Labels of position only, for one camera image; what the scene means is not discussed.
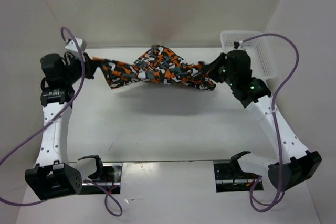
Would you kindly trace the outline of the orange camouflage shorts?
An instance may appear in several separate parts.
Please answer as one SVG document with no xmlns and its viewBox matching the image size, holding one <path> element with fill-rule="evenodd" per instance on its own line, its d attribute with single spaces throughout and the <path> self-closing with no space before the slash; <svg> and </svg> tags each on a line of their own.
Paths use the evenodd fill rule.
<svg viewBox="0 0 336 224">
<path fill-rule="evenodd" d="M 199 90 L 213 91 L 215 82 L 204 72 L 207 64 L 199 61 L 187 63 L 168 47 L 153 45 L 134 63 L 117 60 L 92 59 L 98 65 L 111 89 L 137 82 L 154 84 L 183 84 Z"/>
</svg>

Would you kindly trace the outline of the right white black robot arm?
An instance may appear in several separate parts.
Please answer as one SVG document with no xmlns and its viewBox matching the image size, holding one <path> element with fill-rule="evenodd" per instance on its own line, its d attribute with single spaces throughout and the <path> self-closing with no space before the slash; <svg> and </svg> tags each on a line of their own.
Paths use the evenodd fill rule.
<svg viewBox="0 0 336 224">
<path fill-rule="evenodd" d="M 217 83 L 226 83 L 233 96 L 255 118 L 268 137 L 275 159 L 240 152 L 230 159 L 230 172 L 235 178 L 253 173 L 269 179 L 284 192 L 311 178 L 322 158 L 310 151 L 295 135 L 275 105 L 275 95 L 266 83 L 253 77 L 251 59 L 243 50 L 221 53 L 202 73 Z"/>
</svg>

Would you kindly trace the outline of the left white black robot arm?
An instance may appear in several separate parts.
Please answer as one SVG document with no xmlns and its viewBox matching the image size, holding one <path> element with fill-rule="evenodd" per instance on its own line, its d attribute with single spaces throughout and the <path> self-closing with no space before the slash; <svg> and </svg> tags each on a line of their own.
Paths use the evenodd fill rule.
<svg viewBox="0 0 336 224">
<path fill-rule="evenodd" d="M 73 84 L 85 77 L 93 78 L 91 62 L 87 54 L 80 60 L 70 52 L 63 56 L 48 54 L 40 60 L 45 75 L 40 84 L 44 128 L 37 160 L 34 168 L 25 171 L 25 181 L 42 201 L 78 195 L 85 179 L 98 182 L 104 178 L 105 169 L 98 155 L 84 156 L 70 164 L 67 151 Z"/>
</svg>

